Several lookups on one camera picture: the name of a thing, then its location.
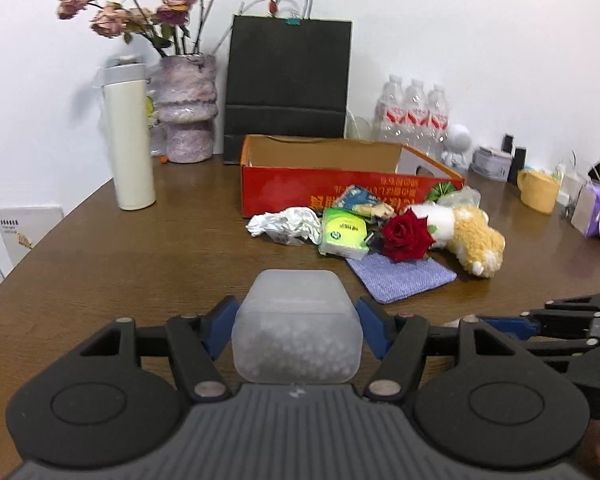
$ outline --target vase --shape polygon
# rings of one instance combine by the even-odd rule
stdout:
[[[214,148],[216,58],[168,56],[152,77],[154,106],[166,131],[171,162],[188,164],[211,158]]]

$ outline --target red cardboard box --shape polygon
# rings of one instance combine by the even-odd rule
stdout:
[[[242,215],[292,206],[331,206],[347,186],[366,187],[400,210],[424,202],[436,184],[461,189],[455,171],[410,146],[305,137],[245,137],[240,158]]]

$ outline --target mug handle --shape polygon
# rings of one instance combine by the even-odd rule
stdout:
[[[529,174],[529,170],[520,170],[518,172],[518,189],[522,191],[522,188],[525,187],[526,176]]]

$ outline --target purple fabric coaster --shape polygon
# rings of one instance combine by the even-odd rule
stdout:
[[[369,253],[362,260],[347,258],[366,290],[378,303],[388,304],[450,283],[456,273],[436,260],[410,260],[394,264],[382,254]]]

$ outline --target brown tabletop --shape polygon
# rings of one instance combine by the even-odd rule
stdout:
[[[223,296],[242,300],[265,269],[329,269],[350,297],[365,293],[337,257],[315,246],[285,247],[251,238],[240,216],[239,168],[219,158],[156,165],[157,203],[137,212],[117,208],[105,184],[49,233],[0,286],[0,478],[19,463],[4,423],[14,391],[54,359],[120,316],[138,325],[176,314],[203,313]],[[470,313],[516,315],[546,300],[600,292],[600,241],[570,224],[535,213],[510,185],[471,174],[490,224],[507,239],[502,270],[492,280],[469,277],[455,258],[437,260],[458,272],[455,282],[387,307],[432,323]],[[167,373],[163,362],[147,367]],[[238,381],[230,348],[218,361]],[[377,362],[365,349],[355,377],[362,384]]]

